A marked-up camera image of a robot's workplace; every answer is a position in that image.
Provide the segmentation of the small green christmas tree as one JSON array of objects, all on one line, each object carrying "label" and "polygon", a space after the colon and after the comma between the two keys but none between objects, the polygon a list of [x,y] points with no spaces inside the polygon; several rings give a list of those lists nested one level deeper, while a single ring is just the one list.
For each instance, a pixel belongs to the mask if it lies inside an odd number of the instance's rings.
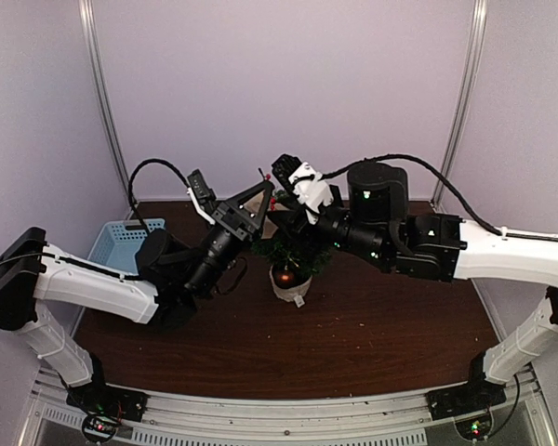
[{"label": "small green christmas tree", "polygon": [[[294,298],[301,295],[304,299],[310,289],[312,277],[320,274],[331,258],[331,247],[328,244],[294,241],[278,228],[271,239],[260,238],[254,242],[251,250],[270,264],[269,277],[275,296],[295,306]],[[297,276],[296,285],[288,289],[279,288],[274,279],[274,273],[278,269],[293,271]]]}]

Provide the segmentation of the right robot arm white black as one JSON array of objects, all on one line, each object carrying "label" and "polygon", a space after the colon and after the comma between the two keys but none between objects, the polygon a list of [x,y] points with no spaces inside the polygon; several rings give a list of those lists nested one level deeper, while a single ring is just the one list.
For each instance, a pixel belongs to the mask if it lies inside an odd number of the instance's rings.
[{"label": "right robot arm white black", "polygon": [[273,222],[293,237],[331,245],[386,273],[438,282],[493,278],[546,285],[531,316],[472,361],[465,384],[430,394],[479,409],[558,342],[558,235],[495,227],[478,216],[411,216],[404,169],[363,160],[345,170],[347,207],[327,174],[295,156],[280,156],[272,173],[293,204],[273,213]]}]

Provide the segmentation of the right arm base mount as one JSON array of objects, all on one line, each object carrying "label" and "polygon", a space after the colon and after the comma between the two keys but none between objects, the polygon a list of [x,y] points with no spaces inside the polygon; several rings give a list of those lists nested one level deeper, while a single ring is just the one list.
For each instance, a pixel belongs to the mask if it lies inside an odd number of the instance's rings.
[{"label": "right arm base mount", "polygon": [[433,420],[479,412],[506,401],[505,386],[489,382],[480,373],[468,382],[426,394]]}]

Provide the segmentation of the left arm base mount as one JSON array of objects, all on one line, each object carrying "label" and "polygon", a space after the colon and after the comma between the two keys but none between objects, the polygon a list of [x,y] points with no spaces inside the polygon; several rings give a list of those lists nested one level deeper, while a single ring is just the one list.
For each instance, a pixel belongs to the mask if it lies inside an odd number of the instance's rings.
[{"label": "left arm base mount", "polygon": [[140,422],[146,410],[148,396],[139,391],[108,387],[103,391],[73,388],[66,403],[85,413],[101,415],[115,421]]}]

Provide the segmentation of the white battery box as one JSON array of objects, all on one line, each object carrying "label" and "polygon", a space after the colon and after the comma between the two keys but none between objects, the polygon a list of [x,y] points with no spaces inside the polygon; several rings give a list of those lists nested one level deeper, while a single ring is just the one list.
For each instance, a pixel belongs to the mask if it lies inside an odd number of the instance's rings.
[{"label": "white battery box", "polygon": [[301,295],[297,295],[297,296],[294,298],[294,302],[295,302],[295,304],[296,304],[296,306],[297,306],[298,308],[301,308],[301,307],[303,307],[303,306],[305,305],[305,301],[304,301],[304,299],[303,299],[303,297],[302,297]]}]

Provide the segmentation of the red brown bauble ornament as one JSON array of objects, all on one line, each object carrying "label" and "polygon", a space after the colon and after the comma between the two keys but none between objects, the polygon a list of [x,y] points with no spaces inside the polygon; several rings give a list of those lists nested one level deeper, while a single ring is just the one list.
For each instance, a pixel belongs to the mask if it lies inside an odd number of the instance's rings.
[{"label": "red brown bauble ornament", "polygon": [[274,279],[279,288],[288,289],[296,285],[297,276],[289,269],[278,269],[274,273]]}]

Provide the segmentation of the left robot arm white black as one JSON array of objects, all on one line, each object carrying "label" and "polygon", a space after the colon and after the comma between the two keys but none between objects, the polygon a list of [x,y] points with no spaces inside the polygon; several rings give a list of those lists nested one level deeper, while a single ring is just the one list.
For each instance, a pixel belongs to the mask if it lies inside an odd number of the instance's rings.
[{"label": "left robot arm white black", "polygon": [[147,234],[135,254],[137,274],[72,256],[27,229],[0,255],[0,329],[21,335],[39,359],[57,371],[96,413],[109,411],[115,394],[104,383],[100,361],[79,347],[47,309],[47,301],[72,303],[135,323],[185,323],[196,300],[210,298],[217,283],[263,230],[274,186],[264,179],[214,203],[201,179],[189,182],[189,196],[211,228],[195,247],[164,229]]}]

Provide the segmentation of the beige fabric bow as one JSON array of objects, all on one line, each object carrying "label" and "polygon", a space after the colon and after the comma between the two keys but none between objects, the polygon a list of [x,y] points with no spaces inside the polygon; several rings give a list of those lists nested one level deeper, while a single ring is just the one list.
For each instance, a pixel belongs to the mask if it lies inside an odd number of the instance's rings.
[{"label": "beige fabric bow", "polygon": [[[262,194],[259,194],[254,198],[250,199],[245,204],[246,209],[248,209],[252,213],[257,213],[260,206],[262,205],[262,199],[263,199]],[[274,235],[276,231],[277,231],[277,226],[274,223],[272,223],[268,217],[266,217],[263,225],[261,239],[262,240],[271,239],[271,237]]]}]

